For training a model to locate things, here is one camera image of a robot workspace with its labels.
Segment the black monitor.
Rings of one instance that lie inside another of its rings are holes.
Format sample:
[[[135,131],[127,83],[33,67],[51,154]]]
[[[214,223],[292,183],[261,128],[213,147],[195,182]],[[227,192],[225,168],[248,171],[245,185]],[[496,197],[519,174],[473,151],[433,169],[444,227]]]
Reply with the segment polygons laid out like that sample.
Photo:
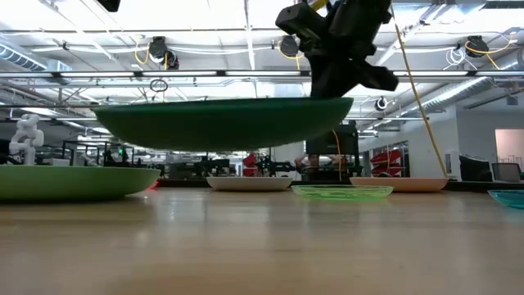
[[[355,155],[358,148],[356,125],[338,125],[333,130],[305,141],[305,152],[318,155]]]

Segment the transparent green plastic plate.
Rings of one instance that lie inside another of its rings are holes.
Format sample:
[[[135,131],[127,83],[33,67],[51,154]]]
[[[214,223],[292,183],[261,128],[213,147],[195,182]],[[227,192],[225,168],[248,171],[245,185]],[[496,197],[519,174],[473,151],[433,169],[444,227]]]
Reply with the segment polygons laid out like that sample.
[[[291,190],[302,197],[342,201],[379,201],[393,193],[391,186],[322,184],[294,185]]]

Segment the dark green plastic plate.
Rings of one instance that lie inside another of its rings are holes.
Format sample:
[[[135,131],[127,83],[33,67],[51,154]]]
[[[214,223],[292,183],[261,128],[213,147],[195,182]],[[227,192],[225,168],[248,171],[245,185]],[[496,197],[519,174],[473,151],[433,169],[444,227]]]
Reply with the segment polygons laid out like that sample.
[[[352,98],[243,98],[95,108],[117,138],[145,148],[221,152],[268,148],[327,133]]]

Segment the transparent teal plastic plate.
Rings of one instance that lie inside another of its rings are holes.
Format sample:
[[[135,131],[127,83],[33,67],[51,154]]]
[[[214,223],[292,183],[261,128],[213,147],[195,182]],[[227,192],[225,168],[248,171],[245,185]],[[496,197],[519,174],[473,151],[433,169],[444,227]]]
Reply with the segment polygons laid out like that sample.
[[[489,190],[488,194],[501,205],[524,210],[524,190]]]

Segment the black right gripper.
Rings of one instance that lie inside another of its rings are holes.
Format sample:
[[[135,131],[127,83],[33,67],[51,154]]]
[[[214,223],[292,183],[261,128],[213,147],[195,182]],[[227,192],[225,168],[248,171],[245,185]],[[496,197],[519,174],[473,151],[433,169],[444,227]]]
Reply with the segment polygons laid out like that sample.
[[[381,25],[389,23],[391,0],[336,0],[326,16],[306,0],[283,8],[276,26],[300,40],[299,49],[310,64],[312,98],[340,98],[356,85],[394,91],[399,80],[384,66],[366,58]]]

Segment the peach plastic plate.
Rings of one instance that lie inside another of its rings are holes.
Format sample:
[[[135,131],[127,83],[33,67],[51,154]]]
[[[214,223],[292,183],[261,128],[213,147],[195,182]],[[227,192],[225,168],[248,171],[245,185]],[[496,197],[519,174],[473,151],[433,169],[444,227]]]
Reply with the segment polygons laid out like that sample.
[[[433,193],[441,191],[449,182],[447,178],[411,177],[351,177],[353,185],[389,186],[396,193]]]

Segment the red machine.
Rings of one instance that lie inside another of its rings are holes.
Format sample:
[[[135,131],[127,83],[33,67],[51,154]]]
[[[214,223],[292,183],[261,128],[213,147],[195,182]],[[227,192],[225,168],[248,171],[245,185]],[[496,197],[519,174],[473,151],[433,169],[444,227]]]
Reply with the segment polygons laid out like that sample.
[[[242,175],[245,177],[256,177],[258,172],[257,155],[254,152],[250,152],[242,160]]]

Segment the silver ventilation duct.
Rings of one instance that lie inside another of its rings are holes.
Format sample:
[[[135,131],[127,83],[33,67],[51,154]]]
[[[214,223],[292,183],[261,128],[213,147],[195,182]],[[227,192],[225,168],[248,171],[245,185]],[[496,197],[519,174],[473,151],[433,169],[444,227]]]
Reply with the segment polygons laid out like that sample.
[[[25,68],[28,71],[45,71],[47,65],[23,53],[15,45],[0,43],[0,59]]]

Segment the black office chair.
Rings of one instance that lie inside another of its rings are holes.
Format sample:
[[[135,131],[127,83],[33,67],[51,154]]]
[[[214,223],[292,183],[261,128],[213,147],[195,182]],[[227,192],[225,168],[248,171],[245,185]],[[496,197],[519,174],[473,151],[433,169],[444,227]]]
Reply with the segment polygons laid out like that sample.
[[[492,182],[493,175],[490,163],[478,157],[459,155],[460,173],[462,181]]]

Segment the light green plastic plate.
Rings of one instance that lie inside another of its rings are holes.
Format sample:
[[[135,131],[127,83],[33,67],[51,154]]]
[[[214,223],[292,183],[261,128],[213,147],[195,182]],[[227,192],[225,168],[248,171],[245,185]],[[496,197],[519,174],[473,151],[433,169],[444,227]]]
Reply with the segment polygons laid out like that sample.
[[[104,200],[139,193],[160,171],[96,166],[0,166],[0,202]]]

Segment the white plastic plate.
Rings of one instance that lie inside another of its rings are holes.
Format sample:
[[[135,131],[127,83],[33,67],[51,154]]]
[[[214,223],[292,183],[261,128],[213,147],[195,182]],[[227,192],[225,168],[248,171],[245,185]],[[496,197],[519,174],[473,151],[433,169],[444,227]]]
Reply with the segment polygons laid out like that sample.
[[[293,181],[289,177],[213,176],[206,181],[212,189],[229,192],[277,192],[286,190]]]

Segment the ceiling light bar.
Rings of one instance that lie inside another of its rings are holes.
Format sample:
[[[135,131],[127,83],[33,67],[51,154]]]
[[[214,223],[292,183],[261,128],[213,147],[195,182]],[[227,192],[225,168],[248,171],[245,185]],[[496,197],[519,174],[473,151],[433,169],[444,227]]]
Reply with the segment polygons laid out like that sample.
[[[524,70],[479,70],[475,76],[481,77],[524,77]]]
[[[182,70],[182,71],[143,71],[142,76],[144,77],[197,77],[197,76],[216,76],[217,71],[215,70]]]
[[[302,71],[300,70],[226,70],[224,72],[225,76],[302,76]]]
[[[409,77],[454,77],[454,76],[467,76],[468,71],[466,70],[415,70],[408,72],[407,70],[394,70],[393,74],[397,77],[405,76]]]
[[[61,72],[60,76],[65,78],[119,78],[119,77],[134,77],[135,74],[133,71],[109,71],[109,72],[95,72],[95,71],[88,71],[88,72]]]

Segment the person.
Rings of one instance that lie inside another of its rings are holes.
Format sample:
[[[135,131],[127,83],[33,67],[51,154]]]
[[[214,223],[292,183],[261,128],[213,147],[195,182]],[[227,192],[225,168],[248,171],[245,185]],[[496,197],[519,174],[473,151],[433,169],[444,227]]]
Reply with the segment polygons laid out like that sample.
[[[340,164],[340,157],[336,155],[325,155],[327,161],[321,161],[319,154],[304,154],[297,157],[295,162],[296,171],[302,175],[313,173],[323,167],[338,166]]]

